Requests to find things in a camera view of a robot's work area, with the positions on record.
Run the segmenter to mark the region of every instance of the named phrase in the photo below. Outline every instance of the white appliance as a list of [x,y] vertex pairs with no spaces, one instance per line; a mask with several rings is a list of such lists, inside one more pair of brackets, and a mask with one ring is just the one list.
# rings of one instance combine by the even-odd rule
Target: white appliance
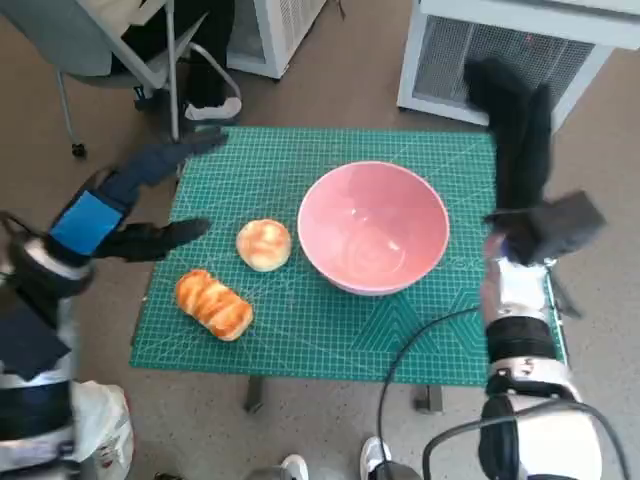
[[229,67],[280,79],[325,2],[236,0]]
[[414,0],[397,104],[484,125],[463,66],[498,56],[532,87],[550,85],[558,128],[614,47],[640,47],[640,2]]

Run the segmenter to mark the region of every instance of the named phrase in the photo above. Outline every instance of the bowl rim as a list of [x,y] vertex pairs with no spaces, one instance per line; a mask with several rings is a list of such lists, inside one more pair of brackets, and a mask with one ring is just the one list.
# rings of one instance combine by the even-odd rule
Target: bowl rim
[[[440,248],[440,251],[438,252],[437,255],[437,259],[432,262],[430,265],[428,265],[423,271],[422,273],[420,273],[420,275],[413,281],[411,282],[401,282],[401,283],[396,283],[396,284],[392,284],[392,285],[387,285],[384,287],[365,287],[362,285],[358,285],[358,284],[354,284],[354,283],[349,283],[349,282],[343,282],[341,280],[336,280],[335,278],[333,278],[331,275],[327,274],[322,268],[320,268],[316,262],[313,261],[313,259],[309,256],[307,247],[305,245],[304,239],[302,237],[302,230],[300,228],[300,219],[302,217],[302,212],[305,208],[305,205],[307,203],[307,200],[309,199],[309,196],[311,195],[311,193],[318,187],[318,185],[325,180],[326,178],[328,178],[329,176],[335,174],[336,172],[349,168],[349,167],[354,167],[354,166],[364,166],[364,165],[383,165],[385,167],[389,167],[389,168],[394,168],[396,170],[401,170],[404,173],[407,173],[409,175],[411,175],[412,177],[414,177],[415,179],[417,179],[419,182],[421,182],[425,187],[427,187],[428,190],[431,191],[431,193],[433,193],[433,195],[435,196],[438,205],[440,206],[442,212],[444,213],[444,222],[445,222],[445,227],[446,227],[446,235],[444,238],[444,242],[442,243],[442,247]],[[449,246],[449,237],[451,236],[451,226],[449,224],[449,212],[447,210],[447,207],[445,206],[444,202],[442,201],[442,198],[440,197],[440,195],[438,194],[438,192],[429,184],[429,182],[427,182],[424,178],[422,178],[420,175],[418,175],[417,173],[409,170],[408,168],[405,167],[401,167],[400,165],[396,165],[395,163],[390,163],[390,162],[384,162],[384,161],[380,161],[380,160],[361,160],[361,161],[357,161],[357,162],[351,162],[351,163],[345,163],[344,165],[340,165],[339,167],[336,167],[332,170],[329,170],[327,173],[325,173],[324,175],[322,175],[320,178],[318,178],[313,185],[311,185],[311,187],[309,187],[309,189],[307,190],[307,193],[305,193],[304,198],[302,199],[302,202],[300,202],[300,207],[298,208],[298,218],[296,221],[296,227],[298,230],[298,241],[300,242],[300,246],[302,247],[303,252],[305,253],[307,259],[309,260],[309,262],[311,262],[311,265],[314,266],[314,268],[316,270],[318,270],[322,275],[324,275],[326,278],[330,279],[332,282],[339,284],[339,285],[344,285],[345,287],[352,289],[352,290],[357,290],[357,291],[361,291],[361,292],[373,292],[373,293],[384,293],[386,291],[389,290],[402,290],[404,288],[409,287],[410,285],[413,285],[414,283],[416,283],[417,281],[421,280],[427,273],[429,273],[431,270],[433,270],[436,265],[438,265],[438,263],[440,263],[440,260],[442,260],[442,257],[444,256],[444,253],[447,250],[447,247]]]

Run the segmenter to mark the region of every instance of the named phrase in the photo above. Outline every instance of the blue label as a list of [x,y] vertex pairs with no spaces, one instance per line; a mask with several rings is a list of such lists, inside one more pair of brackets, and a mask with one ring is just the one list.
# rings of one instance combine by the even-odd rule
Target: blue label
[[120,212],[84,192],[49,233],[69,250],[89,256],[116,228],[121,218]]

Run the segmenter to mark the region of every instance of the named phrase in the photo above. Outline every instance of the round bun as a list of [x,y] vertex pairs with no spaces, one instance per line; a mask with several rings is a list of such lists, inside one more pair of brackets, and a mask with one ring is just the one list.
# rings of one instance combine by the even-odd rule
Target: round bun
[[284,265],[291,255],[291,235],[280,222],[265,218],[247,223],[236,237],[240,257],[258,272]]
[[176,303],[220,340],[238,338],[253,320],[253,308],[206,270],[192,270],[176,284]]

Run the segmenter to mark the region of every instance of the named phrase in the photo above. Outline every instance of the white plastic bag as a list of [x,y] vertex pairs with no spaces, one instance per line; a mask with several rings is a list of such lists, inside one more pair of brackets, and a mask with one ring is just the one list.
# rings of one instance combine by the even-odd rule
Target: white plastic bag
[[91,457],[98,480],[124,480],[133,457],[133,429],[124,391],[116,385],[73,383],[74,460]]

